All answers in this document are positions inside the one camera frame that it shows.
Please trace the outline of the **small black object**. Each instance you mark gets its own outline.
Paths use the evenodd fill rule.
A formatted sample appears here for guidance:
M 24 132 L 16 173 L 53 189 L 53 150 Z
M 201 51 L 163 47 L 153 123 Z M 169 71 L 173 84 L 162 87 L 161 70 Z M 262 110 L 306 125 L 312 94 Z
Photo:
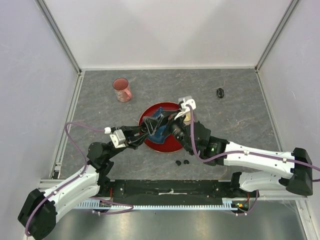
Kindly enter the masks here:
M 219 87 L 216 89 L 216 96 L 219 98 L 219 99 L 222 99 L 224 96 L 225 96 L 225 92 L 224 90 Z

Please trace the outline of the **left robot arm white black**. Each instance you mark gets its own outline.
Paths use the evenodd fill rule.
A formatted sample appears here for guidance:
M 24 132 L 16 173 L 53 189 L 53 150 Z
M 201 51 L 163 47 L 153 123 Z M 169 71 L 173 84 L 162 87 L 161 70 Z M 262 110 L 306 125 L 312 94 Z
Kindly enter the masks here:
M 110 160 L 125 149 L 137 149 L 150 136 L 145 125 L 106 127 L 107 143 L 93 142 L 84 156 L 84 166 L 61 183 L 44 191 L 32 190 L 17 217 L 27 237 L 44 239 L 58 221 L 84 200 L 110 191 L 107 177 L 113 162 Z

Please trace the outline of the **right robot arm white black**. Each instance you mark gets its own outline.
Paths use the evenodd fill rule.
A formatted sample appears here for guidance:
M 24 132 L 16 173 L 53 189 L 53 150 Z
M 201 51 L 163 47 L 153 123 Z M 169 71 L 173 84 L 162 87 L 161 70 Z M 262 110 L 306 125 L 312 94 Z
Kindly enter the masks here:
M 210 129 L 194 119 L 186 125 L 184 119 L 182 113 L 161 111 L 157 116 L 143 116 L 139 124 L 150 137 L 174 137 L 204 164 L 254 169 L 253 173 L 233 173 L 229 191 L 235 197 L 262 189 L 285 189 L 300 196 L 313 194 L 313 164 L 305 149 L 269 151 L 247 147 L 214 137 Z

